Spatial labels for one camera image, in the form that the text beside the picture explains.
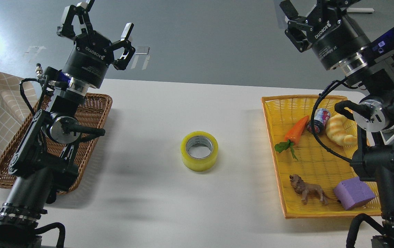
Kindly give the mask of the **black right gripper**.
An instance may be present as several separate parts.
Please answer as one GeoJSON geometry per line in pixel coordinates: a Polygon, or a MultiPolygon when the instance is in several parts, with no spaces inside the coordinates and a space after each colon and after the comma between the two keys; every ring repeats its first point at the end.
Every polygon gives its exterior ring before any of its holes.
{"type": "Polygon", "coordinates": [[[317,0],[307,16],[300,16],[292,2],[284,0],[279,6],[287,17],[285,34],[299,52],[312,48],[322,66],[330,70],[370,43],[356,21],[341,11],[358,2],[360,0],[317,0]],[[326,10],[328,7],[339,10],[326,10]]]}

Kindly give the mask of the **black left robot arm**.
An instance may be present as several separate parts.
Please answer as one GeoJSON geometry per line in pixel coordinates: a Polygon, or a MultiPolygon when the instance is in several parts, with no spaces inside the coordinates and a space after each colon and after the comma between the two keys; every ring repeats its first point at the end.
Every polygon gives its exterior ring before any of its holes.
{"type": "Polygon", "coordinates": [[[133,23],[127,23],[120,40],[112,42],[93,29],[89,12],[94,1],[88,0],[64,10],[57,35],[73,41],[74,47],[63,69],[36,65],[31,81],[42,87],[37,108],[20,94],[32,120],[8,166],[16,176],[7,200],[0,207],[0,248],[40,248],[42,234],[58,229],[57,248],[63,248],[66,228],[55,222],[38,227],[47,214],[45,204],[52,204],[57,193],[67,192],[78,176],[74,163],[81,143],[105,135],[103,128],[87,127],[75,118],[79,105],[85,103],[88,89],[98,89],[109,66],[125,70],[136,49],[129,40],[133,23]]]}

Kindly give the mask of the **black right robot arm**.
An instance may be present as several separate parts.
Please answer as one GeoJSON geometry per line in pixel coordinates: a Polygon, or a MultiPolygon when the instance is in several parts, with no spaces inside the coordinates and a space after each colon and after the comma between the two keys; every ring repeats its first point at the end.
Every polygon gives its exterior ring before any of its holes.
{"type": "Polygon", "coordinates": [[[368,96],[358,104],[343,101],[335,111],[353,120],[357,128],[357,150],[346,158],[363,182],[376,182],[383,223],[366,214],[351,222],[346,247],[353,248],[363,221],[379,232],[373,248],[394,248],[394,27],[370,41],[348,14],[354,0],[318,0],[309,14],[298,14],[289,0],[279,6],[287,17],[286,36],[300,51],[312,49],[326,70],[340,68],[341,81],[332,82],[320,94],[319,103],[339,85],[364,86],[368,96]]]}

